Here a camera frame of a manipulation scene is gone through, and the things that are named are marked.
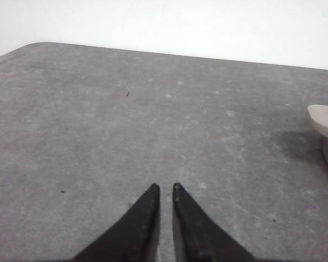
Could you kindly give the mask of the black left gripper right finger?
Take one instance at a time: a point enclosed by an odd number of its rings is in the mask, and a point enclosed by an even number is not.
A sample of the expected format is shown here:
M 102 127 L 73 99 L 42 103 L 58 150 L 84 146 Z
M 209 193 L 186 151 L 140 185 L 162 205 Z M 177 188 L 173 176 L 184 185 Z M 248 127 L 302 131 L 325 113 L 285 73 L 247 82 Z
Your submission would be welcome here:
M 180 183 L 173 185 L 176 261 L 256 261 L 202 210 Z

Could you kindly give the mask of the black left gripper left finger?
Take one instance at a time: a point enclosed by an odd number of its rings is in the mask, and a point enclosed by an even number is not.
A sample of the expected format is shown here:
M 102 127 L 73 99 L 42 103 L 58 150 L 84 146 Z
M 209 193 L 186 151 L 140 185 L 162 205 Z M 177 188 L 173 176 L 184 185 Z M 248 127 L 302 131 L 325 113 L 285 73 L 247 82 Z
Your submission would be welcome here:
M 73 261 L 155 261 L 160 233 L 160 187 L 153 183 L 129 210 Z

